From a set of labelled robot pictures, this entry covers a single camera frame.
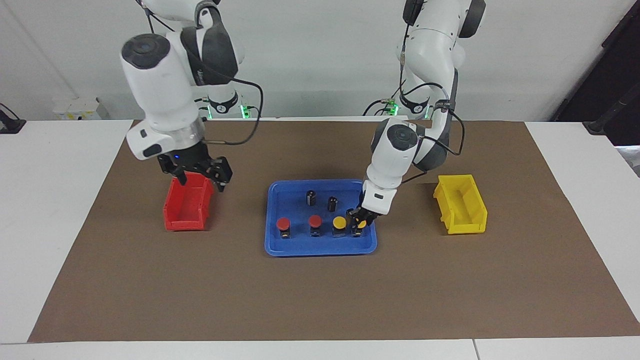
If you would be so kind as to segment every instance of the red button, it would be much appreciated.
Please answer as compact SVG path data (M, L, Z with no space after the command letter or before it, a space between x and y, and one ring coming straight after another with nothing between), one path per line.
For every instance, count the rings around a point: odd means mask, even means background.
M311 215L309 217L310 227L320 227L320 225L322 225L322 218L319 215Z
M291 222L288 218L280 218L278 219L276 226L278 227L278 230L285 231L289 229L289 227L291 226Z

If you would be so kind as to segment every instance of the red bin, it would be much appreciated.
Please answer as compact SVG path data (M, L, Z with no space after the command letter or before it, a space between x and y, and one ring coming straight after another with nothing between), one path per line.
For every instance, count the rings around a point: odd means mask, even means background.
M213 196L211 180L201 174L186 172L187 183L171 180L164 202L164 227L169 231L204 230Z

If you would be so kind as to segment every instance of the yellow bin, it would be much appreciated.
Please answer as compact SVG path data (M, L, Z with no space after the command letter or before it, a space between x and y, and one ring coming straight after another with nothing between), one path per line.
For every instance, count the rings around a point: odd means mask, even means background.
M438 176L433 197L438 199L447 233L479 234L486 229L487 211L473 176Z

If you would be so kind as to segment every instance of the black cable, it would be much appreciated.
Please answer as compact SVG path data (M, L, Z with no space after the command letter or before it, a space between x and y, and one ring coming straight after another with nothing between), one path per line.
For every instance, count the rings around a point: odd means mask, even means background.
M442 93L444 94L444 96L447 98L447 100L449 100L449 94L447 94L444 90L444 88L442 87L442 85L438 84L438 83L424 83L424 84L420 84L418 86L416 86L415 88L412 88L411 90L409 90L409 92L402 92L402 89L400 90L400 94L402 94L403 96L407 96L410 93L418 90L419 88L423 87L423 86L435 86L437 88L439 88L440 90L442 90Z
M167 29L171 30L171 31L175 31L174 29L171 28L171 26L167 25L164 23L164 21L158 19L158 17L154 14L151 13L151 17L153 17L156 21L158 21L160 24L164 25Z
M257 109L255 106L247 106L247 109ZM240 141L240 142L225 142L225 145L242 145L246 142L248 142L249 140L251 140L251 138L253 138L253 136L255 135L256 130L258 130L258 124L260 123L260 117L262 116L262 111L260 109L258 110L258 117L255 120L255 123L253 125L253 130L251 130L251 133L249 134L249 136L247 136L244 140Z
M398 93L398 91L400 91L400 88L404 85L405 82L406 82L406 79L404 79L404 81L400 83L400 86L396 89L396 92L394 92L394 94L391 95L391 99L394 99L396 97L396 94Z
M426 174L427 174L427 172L425 171L425 172L423 172L423 173L421 173L421 174L417 174L416 176L411 176L411 177L410 177L410 178L408 178L407 180L403 180L403 181L400 183L400 185L402 185L402 184L406 184L406 183L408 183L409 181L411 181L411 180L413 180L413 179L417 179L418 177L420 177L420 176L424 176L424 175L426 175Z
M403 75L403 72L404 72L404 52L406 51L406 38L409 37L409 27L410 27L410 25L407 24L406 25L406 29L404 31L404 37L402 39L402 51L400 52L400 80L398 81L398 87L400 89L402 89L402 84L403 84L402 75Z
M5 104L3 104L3 103L1 103L1 102L0 102L0 106L2 106L3 108L5 108L5 109L9 110L9 112L10 112L11 114L13 114L13 116L15 116L15 120L20 120L20 117L19 117L18 115L16 115L16 114L13 112L13 110L9 109L9 107L8 107L7 105L5 105Z
M423 135L423 136L421 136L421 137L422 137L422 138L425 138L425 139L429 139L429 140L431 140L432 142L435 142L435 143L437 144L437 146L440 146L441 148L445 149L447 152L450 152L452 155L459 156L460 154L462 154L462 147L463 147L463 146L464 146L464 144L465 144L465 132L466 132L466 130L465 130L465 122L464 122L464 121L462 121L462 119L461 119L461 118L459 118L459 117L456 115L456 113L455 113L455 112L453 112L452 110L449 110L449 111L451 112L451 115L452 115L454 118L456 118L456 120L460 123L460 127L462 127L462 137L461 137L461 139L460 139L460 148L458 149L458 151L457 151L457 152L456 152L456 151L451 150L451 148L450 148L450 147L446 146L444 143L442 143L442 142L441 142L440 140L438 140L438 139L434 139L434 138L432 138L432 137L430 137L430 136L424 136L424 135Z
M147 14L147 21L149 21L149 28L151 29L151 34L155 34L154 25L151 23L151 11L149 9L145 9L145 13Z
M382 104L382 100L376 100L372 103L369 104L369 106L367 106L367 109L362 113L362 116L366 116L367 113L369 112L369 110L371 110L371 108L375 105L375 104Z
M245 85L249 85L249 86L253 86L254 88L258 89L258 92L260 93L260 105L258 105L258 107L254 107L254 106L250 106L250 108L252 109L257 109L258 110L258 117L255 118L255 125L253 126L253 130L251 131L251 134L249 134L249 136L247 136L244 140L240 141L240 142L227 142L224 141L224 145L242 145L246 142L248 142L249 140L251 140L251 138L253 138L253 135L255 134L255 131L258 129L258 123L260 122L260 118L262 117L262 106L264 105L264 91L262 90L262 87L256 83L252 83L251 81L247 81L247 80L242 80L242 79L237 79L234 78L233 76L229 76L229 75L225 75L222 74L218 71L215 71L214 69L212 69L210 66L208 66L207 64L205 64L199 56L196 56L196 54L193 53L193 51L191 51L191 49L189 49L188 47L185 47L184 50L191 56L193 56L194 58L200 60L200 64L203 68L205 68L207 71L212 72L218 76L221 76L225 79L231 80L233 82L239 83L239 84L245 84Z

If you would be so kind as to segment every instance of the black capacitor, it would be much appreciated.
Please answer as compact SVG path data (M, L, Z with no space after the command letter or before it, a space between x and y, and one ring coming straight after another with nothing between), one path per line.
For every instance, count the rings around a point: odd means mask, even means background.
M307 205L316 205L316 192L313 190L307 191Z
M338 199L336 199L335 197L330 197L329 198L329 203L327 204L326 208L327 210L329 210L330 213L333 213L335 211L335 208L338 207Z

